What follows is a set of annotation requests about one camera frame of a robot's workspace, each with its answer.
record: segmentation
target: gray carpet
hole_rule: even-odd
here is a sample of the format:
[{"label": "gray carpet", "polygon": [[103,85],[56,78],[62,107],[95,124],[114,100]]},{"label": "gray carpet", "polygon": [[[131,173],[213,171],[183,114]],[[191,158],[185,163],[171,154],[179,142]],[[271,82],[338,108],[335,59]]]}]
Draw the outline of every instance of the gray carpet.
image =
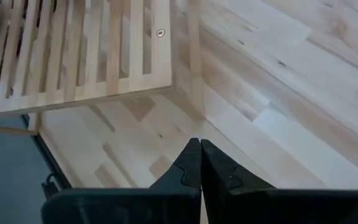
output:
[{"label": "gray carpet", "polygon": [[[24,128],[20,117],[0,118],[0,125]],[[0,224],[41,223],[40,183],[49,173],[30,137],[0,133]]]}]

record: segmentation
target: black plastic object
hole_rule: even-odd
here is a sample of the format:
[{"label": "black plastic object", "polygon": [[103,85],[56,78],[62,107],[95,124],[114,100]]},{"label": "black plastic object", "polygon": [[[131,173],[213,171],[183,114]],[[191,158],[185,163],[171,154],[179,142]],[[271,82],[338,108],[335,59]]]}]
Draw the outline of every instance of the black plastic object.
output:
[{"label": "black plastic object", "polygon": [[201,145],[192,139],[149,189],[70,189],[42,208],[44,223],[200,223]]},{"label": "black plastic object", "polygon": [[201,145],[209,224],[358,223],[358,191],[278,190],[211,142]]}]

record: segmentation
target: metal screw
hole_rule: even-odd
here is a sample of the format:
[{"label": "metal screw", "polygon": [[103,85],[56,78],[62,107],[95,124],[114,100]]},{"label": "metal screw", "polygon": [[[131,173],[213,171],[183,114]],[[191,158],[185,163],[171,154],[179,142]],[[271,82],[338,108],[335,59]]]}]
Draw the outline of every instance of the metal screw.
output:
[{"label": "metal screw", "polygon": [[164,29],[159,29],[157,31],[157,37],[163,37],[165,35],[165,30]]}]

